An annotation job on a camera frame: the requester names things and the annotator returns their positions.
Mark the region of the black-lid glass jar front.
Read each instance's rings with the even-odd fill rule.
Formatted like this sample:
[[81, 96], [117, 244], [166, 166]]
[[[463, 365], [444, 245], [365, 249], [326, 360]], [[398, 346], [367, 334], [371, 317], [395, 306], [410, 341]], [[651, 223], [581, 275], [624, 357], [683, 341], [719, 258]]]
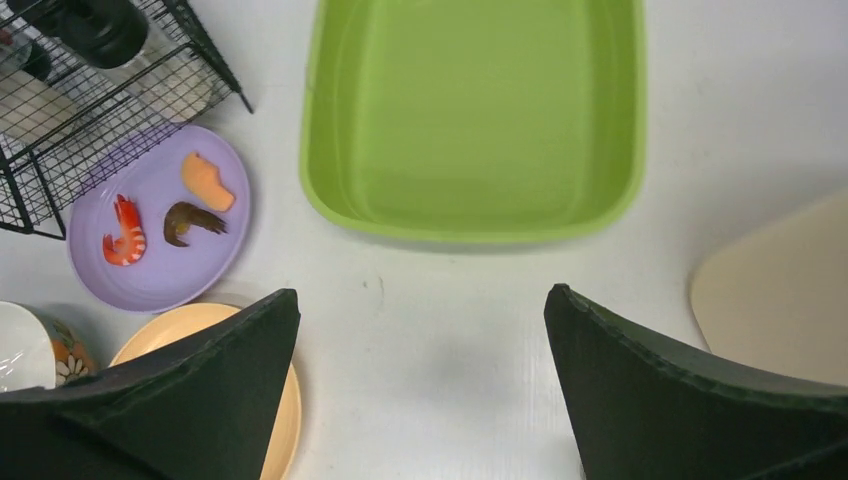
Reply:
[[1, 30], [1, 132], [45, 149], [74, 130], [78, 113], [70, 97], [47, 83], [50, 54], [20, 30]]

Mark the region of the black-lid glass jar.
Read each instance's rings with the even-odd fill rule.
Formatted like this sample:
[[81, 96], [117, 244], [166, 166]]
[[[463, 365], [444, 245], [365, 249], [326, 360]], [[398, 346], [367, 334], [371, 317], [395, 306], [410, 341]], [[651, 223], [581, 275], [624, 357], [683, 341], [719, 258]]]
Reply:
[[209, 71], [130, 1], [10, 1], [9, 8], [172, 122], [208, 106]]
[[20, 30], [1, 30], [1, 132], [45, 149], [74, 130], [78, 113], [70, 97], [47, 83], [50, 54]]

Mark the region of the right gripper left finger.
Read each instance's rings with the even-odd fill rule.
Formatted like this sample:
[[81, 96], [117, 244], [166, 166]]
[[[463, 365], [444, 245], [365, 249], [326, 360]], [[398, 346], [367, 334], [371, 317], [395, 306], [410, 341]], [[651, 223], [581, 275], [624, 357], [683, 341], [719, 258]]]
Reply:
[[300, 326], [277, 290], [180, 340], [1, 397], [5, 479], [260, 479]]

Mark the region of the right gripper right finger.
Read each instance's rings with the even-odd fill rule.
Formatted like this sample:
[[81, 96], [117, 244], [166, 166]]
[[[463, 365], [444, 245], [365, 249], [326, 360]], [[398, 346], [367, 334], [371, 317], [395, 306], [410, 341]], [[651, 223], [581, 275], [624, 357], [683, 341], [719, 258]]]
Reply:
[[547, 336], [589, 479], [843, 479], [845, 388], [748, 367], [565, 284]]

